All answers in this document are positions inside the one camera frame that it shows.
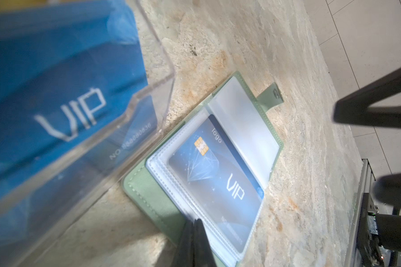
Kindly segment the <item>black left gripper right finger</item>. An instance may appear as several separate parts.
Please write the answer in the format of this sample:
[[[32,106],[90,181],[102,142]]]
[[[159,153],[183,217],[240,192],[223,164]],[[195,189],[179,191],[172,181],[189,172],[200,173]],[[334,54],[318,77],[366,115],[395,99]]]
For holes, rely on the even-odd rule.
[[[208,241],[206,229],[201,219],[196,219],[194,221],[194,266],[217,266]]]

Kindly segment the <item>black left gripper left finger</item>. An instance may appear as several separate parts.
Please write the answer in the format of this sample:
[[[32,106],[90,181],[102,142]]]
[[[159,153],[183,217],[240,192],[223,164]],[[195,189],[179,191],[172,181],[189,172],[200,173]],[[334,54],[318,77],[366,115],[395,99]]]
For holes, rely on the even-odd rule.
[[[177,246],[171,267],[193,267],[194,266],[194,225],[190,220],[187,220],[180,242]]]

